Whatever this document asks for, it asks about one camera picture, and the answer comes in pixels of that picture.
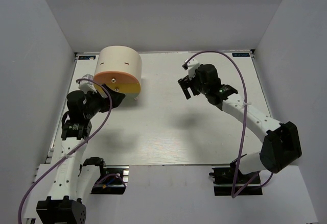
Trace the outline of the beige orange drawer container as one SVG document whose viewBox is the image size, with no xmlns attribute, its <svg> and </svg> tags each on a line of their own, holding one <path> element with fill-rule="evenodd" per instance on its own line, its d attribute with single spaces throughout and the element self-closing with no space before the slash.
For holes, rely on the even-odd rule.
<svg viewBox="0 0 327 224">
<path fill-rule="evenodd" d="M 141 92 L 142 59 L 126 46 L 108 46 L 99 53 L 94 81 L 136 99 Z"/>
</svg>

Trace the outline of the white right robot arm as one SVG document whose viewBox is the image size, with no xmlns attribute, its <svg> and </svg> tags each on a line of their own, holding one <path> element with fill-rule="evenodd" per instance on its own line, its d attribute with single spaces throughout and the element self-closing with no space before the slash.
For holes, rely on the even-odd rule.
<svg viewBox="0 0 327 224">
<path fill-rule="evenodd" d="M 250 173 L 261 170 L 278 173 L 302 156 L 298 129 L 294 123 L 282 123 L 245 103 L 236 89 L 221 83 L 212 64 L 200 64 L 193 60 L 184 64 L 183 68 L 188 75 L 179 79 L 178 84 L 187 99 L 203 94 L 210 104 L 245 122 L 246 128 L 262 143 L 259 152 L 242 156 L 240 164 L 230 170 L 234 181 L 244 182 Z"/>
</svg>

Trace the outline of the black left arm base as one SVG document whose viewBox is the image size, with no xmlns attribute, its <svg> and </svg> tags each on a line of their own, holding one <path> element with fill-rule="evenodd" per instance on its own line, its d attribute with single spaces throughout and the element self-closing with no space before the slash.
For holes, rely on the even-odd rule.
<svg viewBox="0 0 327 224">
<path fill-rule="evenodd" d="M 125 192 L 124 184 L 128 183 L 129 166 L 108 166 L 103 158 L 91 157 L 80 165 L 79 177 L 87 172 L 87 166 L 94 166 L 96 175 L 100 174 L 90 194 L 122 195 Z"/>
</svg>

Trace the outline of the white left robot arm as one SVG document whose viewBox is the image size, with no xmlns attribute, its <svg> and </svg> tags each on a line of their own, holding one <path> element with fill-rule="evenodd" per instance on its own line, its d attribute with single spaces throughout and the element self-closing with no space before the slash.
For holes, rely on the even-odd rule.
<svg viewBox="0 0 327 224">
<path fill-rule="evenodd" d="M 36 212 L 42 223 L 85 223 L 86 201 L 96 182 L 108 177 L 104 159 L 83 159 L 87 144 L 94 135 L 91 119 L 98 113 L 110 114 L 125 95 L 106 85 L 98 86 L 85 79 L 79 89 L 66 97 L 68 110 L 62 118 L 61 158 L 53 169 L 53 184 L 46 199 L 38 201 Z"/>
</svg>

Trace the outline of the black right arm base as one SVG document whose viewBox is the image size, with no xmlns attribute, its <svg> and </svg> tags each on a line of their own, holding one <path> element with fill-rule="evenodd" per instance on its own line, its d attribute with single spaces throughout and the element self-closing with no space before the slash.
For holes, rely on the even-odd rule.
<svg viewBox="0 0 327 224">
<path fill-rule="evenodd" d="M 212 168 L 209 177 L 213 180 L 215 196 L 231 196 L 234 172 L 230 167 Z M 240 196 L 263 195 L 260 176 L 253 172 L 247 175 L 238 173 L 235 192 L 237 192 L 249 180 L 253 180 L 239 193 Z"/>
</svg>

